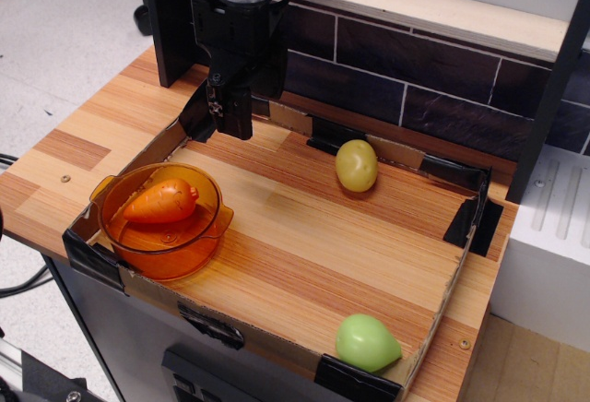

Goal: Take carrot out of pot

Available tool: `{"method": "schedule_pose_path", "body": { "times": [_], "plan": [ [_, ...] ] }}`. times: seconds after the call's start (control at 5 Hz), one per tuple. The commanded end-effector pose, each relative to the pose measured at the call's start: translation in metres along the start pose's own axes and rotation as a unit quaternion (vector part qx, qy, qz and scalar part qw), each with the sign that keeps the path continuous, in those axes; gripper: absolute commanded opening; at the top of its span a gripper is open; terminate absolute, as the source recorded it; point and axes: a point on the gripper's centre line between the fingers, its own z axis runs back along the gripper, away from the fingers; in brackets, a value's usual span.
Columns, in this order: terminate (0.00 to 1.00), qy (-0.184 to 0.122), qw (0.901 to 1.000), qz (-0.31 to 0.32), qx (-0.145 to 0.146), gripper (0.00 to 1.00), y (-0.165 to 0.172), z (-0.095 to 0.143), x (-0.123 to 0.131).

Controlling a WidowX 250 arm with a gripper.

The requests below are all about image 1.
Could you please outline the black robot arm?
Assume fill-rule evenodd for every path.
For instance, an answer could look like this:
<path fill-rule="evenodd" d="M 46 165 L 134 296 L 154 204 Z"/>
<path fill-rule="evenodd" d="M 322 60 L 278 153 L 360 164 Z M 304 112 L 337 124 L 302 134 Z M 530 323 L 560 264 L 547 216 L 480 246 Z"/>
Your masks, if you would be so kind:
<path fill-rule="evenodd" d="M 191 0 L 196 45 L 209 58 L 206 101 L 216 129 L 253 136 L 252 96 L 278 99 L 288 52 L 279 27 L 290 0 Z"/>

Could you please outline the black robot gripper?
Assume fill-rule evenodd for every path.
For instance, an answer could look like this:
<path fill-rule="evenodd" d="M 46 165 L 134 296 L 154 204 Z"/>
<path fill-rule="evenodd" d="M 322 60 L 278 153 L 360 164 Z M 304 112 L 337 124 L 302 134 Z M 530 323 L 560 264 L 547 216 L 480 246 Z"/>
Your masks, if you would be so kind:
<path fill-rule="evenodd" d="M 275 99 L 282 94 L 287 52 L 279 23 L 288 4 L 289 0 L 191 0 L 195 41 L 209 56 L 208 110 L 220 133 L 249 140 L 251 91 Z M 226 107 L 224 89 L 229 90 Z"/>

